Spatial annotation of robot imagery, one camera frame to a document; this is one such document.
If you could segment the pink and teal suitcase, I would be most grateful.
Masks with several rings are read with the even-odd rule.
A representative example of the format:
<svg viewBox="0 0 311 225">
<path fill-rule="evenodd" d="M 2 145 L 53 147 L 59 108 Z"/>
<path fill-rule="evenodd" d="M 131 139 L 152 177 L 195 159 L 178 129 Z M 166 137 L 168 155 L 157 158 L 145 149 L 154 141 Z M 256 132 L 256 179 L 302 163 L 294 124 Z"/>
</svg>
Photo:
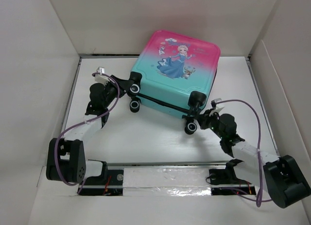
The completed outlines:
<svg viewBox="0 0 311 225">
<path fill-rule="evenodd" d="M 185 133 L 197 130 L 195 120 L 205 108 L 216 73 L 220 48 L 185 35 L 155 31 L 130 73 L 130 110 L 140 105 L 184 119 Z"/>
</svg>

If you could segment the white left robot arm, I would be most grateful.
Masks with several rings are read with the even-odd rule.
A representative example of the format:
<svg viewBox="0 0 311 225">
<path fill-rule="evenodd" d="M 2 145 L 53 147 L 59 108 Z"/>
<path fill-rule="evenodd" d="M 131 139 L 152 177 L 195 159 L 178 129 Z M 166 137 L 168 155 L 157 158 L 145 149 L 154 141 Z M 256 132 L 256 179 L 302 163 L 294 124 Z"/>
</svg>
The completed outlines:
<svg viewBox="0 0 311 225">
<path fill-rule="evenodd" d="M 83 121 L 66 128 L 49 143 L 46 178 L 68 186 L 89 180 L 105 181 L 107 163 L 87 160 L 85 144 L 107 123 L 109 113 L 126 93 L 139 92 L 134 79 L 119 79 L 113 75 L 94 73 L 96 83 L 89 88 L 89 103 Z"/>
</svg>

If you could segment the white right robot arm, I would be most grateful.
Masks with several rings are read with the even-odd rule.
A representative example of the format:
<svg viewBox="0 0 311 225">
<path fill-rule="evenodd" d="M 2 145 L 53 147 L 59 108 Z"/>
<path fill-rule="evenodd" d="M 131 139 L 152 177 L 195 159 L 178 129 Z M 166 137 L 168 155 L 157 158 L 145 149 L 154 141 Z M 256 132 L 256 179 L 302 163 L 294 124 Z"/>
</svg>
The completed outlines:
<svg viewBox="0 0 311 225">
<path fill-rule="evenodd" d="M 201 129 L 210 129 L 220 138 L 222 150 L 233 158 L 227 166 L 230 173 L 256 185 L 257 207 L 263 203 L 267 192 L 278 207 L 286 208 L 311 194 L 311 188 L 296 160 L 289 155 L 277 156 L 262 152 L 237 133 L 235 118 L 230 114 L 219 115 L 207 110 L 197 117 Z"/>
</svg>

